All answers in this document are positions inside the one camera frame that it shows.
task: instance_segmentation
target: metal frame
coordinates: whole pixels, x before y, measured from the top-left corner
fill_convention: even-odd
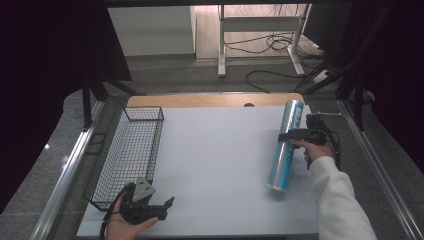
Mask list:
[[[290,59],[298,76],[305,75],[302,64],[297,55],[297,46],[306,21],[310,4],[306,4],[300,17],[228,17],[225,18],[225,5],[220,5],[219,15],[219,54],[218,76],[225,77],[225,42],[226,32],[267,32],[267,31],[293,31],[293,44],[287,48]]]
[[[389,200],[395,214],[398,216],[401,225],[403,226],[406,234],[409,239],[424,239],[423,234],[421,233],[414,215],[409,210],[405,200],[396,189],[392,180],[390,179],[388,173],[384,169],[383,164],[380,162],[380,159],[371,143],[369,142],[366,134],[361,131],[358,126],[355,124],[355,120],[352,118],[353,113],[349,107],[349,102],[347,100],[338,100],[340,110],[345,116],[352,132],[358,141],[362,151],[367,158],[371,169],[373,170],[375,176],[377,177],[378,182],[380,183],[384,193],[386,194],[387,199]]]
[[[53,226],[54,220],[59,212],[59,209],[63,203],[63,200],[68,192],[68,189],[72,183],[72,179],[78,169],[78,165],[84,155],[84,150],[87,147],[91,136],[93,135],[96,120],[99,118],[100,112],[103,108],[103,102],[97,102],[94,105],[92,116],[93,124],[87,131],[82,132],[71,152],[68,162],[66,163],[59,180],[53,189],[52,194],[44,208],[37,225],[30,239],[46,239],[50,229]]]

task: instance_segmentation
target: white sleeve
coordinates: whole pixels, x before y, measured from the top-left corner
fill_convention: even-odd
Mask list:
[[[312,193],[318,204],[319,238],[377,239],[364,210],[355,199],[352,183],[339,172],[331,157],[317,158],[310,166]]]

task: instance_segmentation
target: black wire basket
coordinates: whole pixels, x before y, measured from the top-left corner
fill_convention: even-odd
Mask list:
[[[93,206],[107,211],[126,183],[153,181],[163,121],[161,107],[123,109],[97,184],[84,194]]]

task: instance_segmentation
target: blue cylinder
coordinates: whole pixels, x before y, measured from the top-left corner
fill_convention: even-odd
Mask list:
[[[280,134],[288,130],[298,129],[302,118],[303,103],[297,100],[289,100],[284,108]],[[274,160],[268,179],[268,187],[278,191],[287,191],[290,177],[291,162],[294,147],[291,140],[277,142]]]

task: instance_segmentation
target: hand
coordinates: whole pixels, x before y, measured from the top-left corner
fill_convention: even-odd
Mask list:
[[[306,161],[313,162],[319,157],[328,156],[334,158],[335,156],[334,149],[327,145],[318,146],[301,140],[293,140],[293,143],[306,149],[306,151],[303,152],[305,154]]]
[[[140,224],[133,225],[124,220],[119,213],[119,206],[121,206],[122,196],[118,199],[113,209],[115,214],[110,216],[107,228],[107,240],[134,240],[139,233],[153,226],[159,219],[157,217],[146,220]]]

